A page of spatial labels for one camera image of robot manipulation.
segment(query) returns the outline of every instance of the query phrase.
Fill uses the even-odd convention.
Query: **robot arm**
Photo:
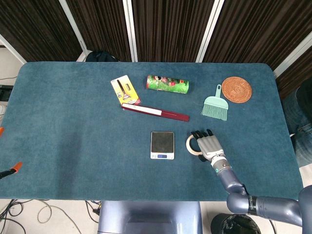
[[[220,178],[229,193],[227,206],[235,214],[251,214],[266,219],[302,226],[303,234],[312,233],[312,186],[304,188],[299,194],[299,202],[288,198],[256,197],[248,194],[245,185],[237,178],[227,161],[224,151],[212,131],[192,132],[205,159]]]

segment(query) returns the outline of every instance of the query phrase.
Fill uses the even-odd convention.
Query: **brush bristles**
[[[225,108],[204,104],[204,108],[201,111],[201,114],[203,116],[218,118],[226,121],[228,116],[228,110]]]

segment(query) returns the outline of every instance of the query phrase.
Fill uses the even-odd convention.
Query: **green can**
[[[189,90],[189,81],[148,75],[146,88],[179,94],[187,94],[187,91]]]

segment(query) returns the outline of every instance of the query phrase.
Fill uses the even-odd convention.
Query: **tape roll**
[[[191,141],[192,138],[194,138],[194,136],[193,136],[192,134],[187,138],[186,143],[185,143],[186,149],[187,149],[188,152],[190,152],[192,155],[195,155],[195,156],[202,155],[203,153],[202,153],[201,151],[198,152],[198,151],[195,151],[195,150],[193,150],[193,149],[191,148],[190,141]]]

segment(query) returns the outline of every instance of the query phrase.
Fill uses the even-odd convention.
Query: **small broom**
[[[201,114],[212,118],[219,118],[226,121],[228,115],[229,105],[226,100],[220,98],[221,85],[216,87],[215,96],[207,97],[204,102],[203,110]]]

